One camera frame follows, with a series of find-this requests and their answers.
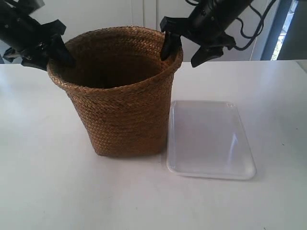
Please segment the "woven basket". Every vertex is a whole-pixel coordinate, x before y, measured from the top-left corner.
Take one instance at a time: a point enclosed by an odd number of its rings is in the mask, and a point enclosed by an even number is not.
[[[76,68],[49,62],[50,78],[71,99],[98,155],[149,155],[165,146],[183,53],[161,61],[163,41],[162,33],[142,27],[101,29],[66,43]]]

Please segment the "white tabletop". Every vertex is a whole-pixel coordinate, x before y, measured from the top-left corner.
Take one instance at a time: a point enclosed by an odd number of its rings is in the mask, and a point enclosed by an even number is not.
[[[184,63],[175,99],[235,103],[257,175],[188,178],[168,171],[165,154],[99,157],[45,72],[0,66],[0,229],[307,229],[307,75],[297,63]]]

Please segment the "robotic arm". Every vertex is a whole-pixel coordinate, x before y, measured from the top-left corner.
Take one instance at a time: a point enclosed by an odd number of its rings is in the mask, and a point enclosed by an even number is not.
[[[201,47],[193,56],[191,63],[196,67],[213,58],[223,55],[223,48],[244,50],[261,33],[264,19],[271,6],[277,1],[272,0],[263,15],[250,6],[253,0],[195,0],[198,3],[188,18],[164,17],[160,26],[165,32],[165,42],[161,50],[161,60],[171,53],[177,52],[181,46],[181,36],[195,42]],[[22,65],[46,70],[50,58],[73,67],[75,60],[65,47],[61,35],[66,26],[56,20],[41,25],[29,16],[41,6],[39,0],[0,0],[0,40],[7,43],[9,48],[3,58],[12,62],[16,57],[22,57]],[[250,6],[259,16],[260,23],[248,44],[237,47],[235,39],[225,33],[226,28]]]

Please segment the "basket rim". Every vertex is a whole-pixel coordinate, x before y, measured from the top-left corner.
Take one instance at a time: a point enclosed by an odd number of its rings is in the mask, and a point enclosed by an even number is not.
[[[75,39],[80,38],[80,36],[84,36],[84,35],[90,35],[92,33],[95,33],[97,31],[109,31],[109,32],[118,32],[120,30],[135,30],[135,31],[143,31],[143,32],[150,32],[153,33],[157,36],[163,36],[164,37],[164,33],[153,30],[153,29],[149,29],[149,28],[145,28],[145,27],[140,27],[140,26],[121,26],[121,27],[109,27],[109,28],[102,28],[102,29],[98,29],[98,30],[93,30],[93,31],[89,31],[89,32],[85,32],[83,34],[80,34],[78,36],[76,36],[75,38],[72,38],[71,40],[69,40],[67,43],[73,42]],[[51,78],[51,80],[60,88],[62,88],[63,90],[71,93],[71,94],[92,94],[92,93],[111,93],[111,92],[118,92],[118,91],[128,91],[129,89],[132,90],[137,90],[139,88],[142,88],[143,85],[146,85],[147,82],[149,81],[154,81],[155,79],[158,79],[159,77],[161,77],[162,75],[170,75],[170,74],[174,74],[176,72],[176,70],[178,68],[180,68],[181,63],[183,61],[183,50],[182,47],[180,47],[180,49],[178,50],[178,52],[176,54],[172,54],[171,56],[174,57],[174,62],[171,63],[171,65],[169,65],[167,68],[165,68],[163,71],[161,71],[160,73],[151,76],[145,80],[139,81],[137,83],[134,84],[129,84],[129,85],[123,85],[123,86],[118,86],[118,87],[113,87],[113,88],[91,88],[91,87],[87,87],[87,86],[81,86],[81,85],[77,85],[74,83],[70,83],[66,80],[64,80],[60,74],[58,72],[55,71],[55,67],[56,67],[56,62],[54,60],[50,60],[48,62],[47,65],[47,72]]]

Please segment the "white plastic tray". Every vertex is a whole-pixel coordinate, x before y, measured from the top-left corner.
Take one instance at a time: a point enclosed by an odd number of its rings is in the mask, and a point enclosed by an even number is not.
[[[236,106],[228,102],[173,102],[167,166],[182,176],[252,178],[256,167]]]

